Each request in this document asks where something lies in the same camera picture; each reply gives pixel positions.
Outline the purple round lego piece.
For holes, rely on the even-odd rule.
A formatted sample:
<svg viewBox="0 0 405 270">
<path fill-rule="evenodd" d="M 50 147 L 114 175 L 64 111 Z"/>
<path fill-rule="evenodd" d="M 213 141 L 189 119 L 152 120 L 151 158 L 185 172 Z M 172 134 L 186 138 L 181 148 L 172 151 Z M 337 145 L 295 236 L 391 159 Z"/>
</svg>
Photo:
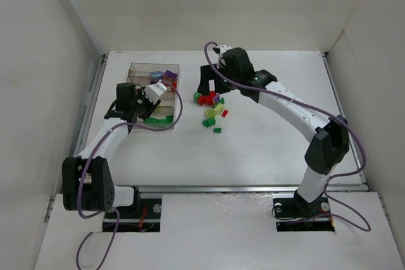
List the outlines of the purple round lego piece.
<svg viewBox="0 0 405 270">
<path fill-rule="evenodd" d="M 155 80 L 155 81 L 161 80 L 163 78 L 163 72 L 162 71 L 150 72 L 149 77 L 151 80 Z"/>
</svg>

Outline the purple square lego brick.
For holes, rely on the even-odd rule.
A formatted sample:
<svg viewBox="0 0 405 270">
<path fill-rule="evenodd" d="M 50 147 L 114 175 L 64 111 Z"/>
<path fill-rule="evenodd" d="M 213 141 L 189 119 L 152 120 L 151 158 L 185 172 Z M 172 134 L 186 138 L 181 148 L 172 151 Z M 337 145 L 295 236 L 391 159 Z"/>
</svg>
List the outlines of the purple square lego brick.
<svg viewBox="0 0 405 270">
<path fill-rule="evenodd" d="M 163 73 L 163 76 L 166 77 L 166 78 L 172 79 L 173 82 L 174 82 L 175 79 L 178 78 L 178 75 L 177 75 L 176 73 L 170 71 L 170 70 L 166 70 L 166 71 Z"/>
</svg>

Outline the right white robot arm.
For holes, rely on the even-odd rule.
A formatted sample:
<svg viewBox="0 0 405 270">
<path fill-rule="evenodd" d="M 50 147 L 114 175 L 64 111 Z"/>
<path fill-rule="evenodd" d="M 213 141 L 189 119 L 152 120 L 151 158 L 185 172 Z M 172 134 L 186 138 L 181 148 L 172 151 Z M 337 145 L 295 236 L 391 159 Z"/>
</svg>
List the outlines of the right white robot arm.
<svg viewBox="0 0 405 270">
<path fill-rule="evenodd" d="M 238 90 L 243 96 L 273 112 L 290 123 L 308 141 L 304 155 L 307 169 L 294 193 L 294 204 L 302 212 L 309 212 L 320 200 L 332 171 L 349 152 L 349 134 L 346 119 L 330 114 L 318 114 L 305 107 L 270 72 L 255 70 L 247 52 L 239 47 L 214 47 L 216 64 L 200 67 L 198 93 L 207 97 L 209 83 L 215 92 L 224 94 Z"/>
</svg>

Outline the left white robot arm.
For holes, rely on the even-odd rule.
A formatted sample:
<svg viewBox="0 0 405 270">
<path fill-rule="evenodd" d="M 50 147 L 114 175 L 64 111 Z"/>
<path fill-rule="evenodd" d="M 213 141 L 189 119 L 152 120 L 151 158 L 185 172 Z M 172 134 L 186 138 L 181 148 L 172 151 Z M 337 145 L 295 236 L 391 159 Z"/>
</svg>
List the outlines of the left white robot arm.
<svg viewBox="0 0 405 270">
<path fill-rule="evenodd" d="M 160 104 L 167 87 L 161 82 L 145 87 L 125 82 L 116 86 L 101 129 L 87 147 L 62 164 L 63 204 L 68 211 L 109 212 L 136 205 L 135 187 L 116 186 L 109 161 L 137 120 L 146 120 Z"/>
</svg>

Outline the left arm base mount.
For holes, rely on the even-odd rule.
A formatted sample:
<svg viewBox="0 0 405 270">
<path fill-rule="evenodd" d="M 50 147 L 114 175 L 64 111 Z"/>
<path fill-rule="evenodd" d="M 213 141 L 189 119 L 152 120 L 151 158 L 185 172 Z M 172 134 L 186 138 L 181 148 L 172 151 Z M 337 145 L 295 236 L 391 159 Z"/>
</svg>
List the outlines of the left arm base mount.
<svg viewBox="0 0 405 270">
<path fill-rule="evenodd" d="M 120 233 L 157 233 L 161 229 L 162 199 L 140 199 L 136 205 L 119 207 Z"/>
</svg>

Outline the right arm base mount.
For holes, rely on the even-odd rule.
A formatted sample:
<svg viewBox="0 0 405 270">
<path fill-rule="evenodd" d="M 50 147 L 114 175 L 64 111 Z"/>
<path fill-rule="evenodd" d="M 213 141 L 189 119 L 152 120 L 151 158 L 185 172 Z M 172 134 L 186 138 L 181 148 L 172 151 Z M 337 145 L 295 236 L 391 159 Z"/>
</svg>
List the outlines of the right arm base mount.
<svg viewBox="0 0 405 270">
<path fill-rule="evenodd" d="M 322 196 L 309 207 L 301 205 L 294 197 L 273 197 L 271 209 L 278 232 L 334 232 L 329 212 L 329 201 Z"/>
</svg>

